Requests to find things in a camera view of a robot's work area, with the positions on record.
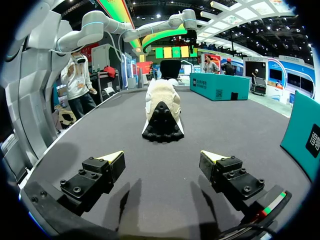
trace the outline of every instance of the white robotic arm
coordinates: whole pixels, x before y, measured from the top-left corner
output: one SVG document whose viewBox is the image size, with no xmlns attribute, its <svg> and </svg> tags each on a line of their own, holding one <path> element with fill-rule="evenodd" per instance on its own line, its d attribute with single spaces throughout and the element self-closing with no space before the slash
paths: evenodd
<svg viewBox="0 0 320 240">
<path fill-rule="evenodd" d="M 82 18 L 81 31 L 71 31 L 59 38 L 56 42 L 57 52 L 70 52 L 87 44 L 100 41 L 104 32 L 111 34 L 123 34 L 123 40 L 132 40 L 155 34 L 165 30 L 175 30 L 181 24 L 193 36 L 197 38 L 196 14 L 191 9 L 186 9 L 182 13 L 172 15 L 167 21 L 154 22 L 143 25 L 138 29 L 133 29 L 130 23 L 121 23 L 106 16 L 102 11 L 91 11 Z"/>
</svg>

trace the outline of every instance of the qr code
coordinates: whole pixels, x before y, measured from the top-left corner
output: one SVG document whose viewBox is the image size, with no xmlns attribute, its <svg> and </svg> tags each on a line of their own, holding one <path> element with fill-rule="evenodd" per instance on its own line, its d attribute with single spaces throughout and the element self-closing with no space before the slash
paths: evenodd
<svg viewBox="0 0 320 240">
<path fill-rule="evenodd" d="M 215 97 L 216 98 L 222 98 L 222 89 L 217 89 L 216 90 Z"/>
</svg>

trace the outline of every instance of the white sneaker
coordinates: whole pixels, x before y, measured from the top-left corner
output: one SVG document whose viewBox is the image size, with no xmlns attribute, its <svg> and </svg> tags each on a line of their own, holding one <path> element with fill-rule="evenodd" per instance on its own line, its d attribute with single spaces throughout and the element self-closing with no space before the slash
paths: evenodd
<svg viewBox="0 0 320 240">
<path fill-rule="evenodd" d="M 185 134 L 180 113 L 180 97 L 173 85 L 164 79 L 152 80 L 145 96 L 142 137 L 159 143 L 182 139 Z"/>
</svg>

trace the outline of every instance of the round platform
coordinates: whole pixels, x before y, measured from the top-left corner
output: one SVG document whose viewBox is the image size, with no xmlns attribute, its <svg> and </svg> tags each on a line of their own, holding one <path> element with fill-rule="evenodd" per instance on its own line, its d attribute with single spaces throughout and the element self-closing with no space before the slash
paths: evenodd
<svg viewBox="0 0 320 240">
<path fill-rule="evenodd" d="M 214 238 L 243 215 L 211 188 L 199 169 L 200 151 L 235 155 L 250 174 L 265 179 L 266 190 L 277 184 L 292 193 L 277 217 L 283 226 L 310 187 L 280 148 L 289 119 L 251 100 L 213 102 L 187 89 L 178 93 L 185 133 L 178 142 L 143 139 L 146 92 L 122 92 L 66 132 L 29 181 L 60 189 L 60 180 L 74 176 L 88 157 L 123 150 L 126 169 L 84 219 L 124 235 Z"/>
</svg>

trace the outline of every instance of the person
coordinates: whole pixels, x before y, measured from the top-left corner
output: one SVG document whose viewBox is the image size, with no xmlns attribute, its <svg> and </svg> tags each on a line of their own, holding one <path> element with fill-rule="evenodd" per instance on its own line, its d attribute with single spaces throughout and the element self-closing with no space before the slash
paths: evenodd
<svg viewBox="0 0 320 240">
<path fill-rule="evenodd" d="M 226 63 L 222 64 L 221 69 L 223 70 L 225 75 L 234 76 L 235 71 L 231 64 L 231 58 L 228 57 L 226 59 Z"/>
<path fill-rule="evenodd" d="M 218 66 L 212 60 L 212 57 L 210 57 L 209 55 L 205 56 L 205 65 L 203 70 L 206 74 L 219 73 Z"/>
<path fill-rule="evenodd" d="M 256 78 L 256 77 L 257 77 L 258 72 L 259 72 L 259 70 L 258 70 L 258 69 L 256 69 L 256 70 L 254 70 L 254 72 L 253 72 L 253 73 L 251 73 L 251 74 L 252 74 L 252 76 L 253 76 L 254 78 Z"/>
<path fill-rule="evenodd" d="M 71 54 L 68 64 L 61 72 L 61 82 L 67 87 L 68 102 L 77 120 L 96 107 L 89 92 L 97 94 L 97 91 L 92 87 L 85 55 L 79 51 Z"/>
</svg>

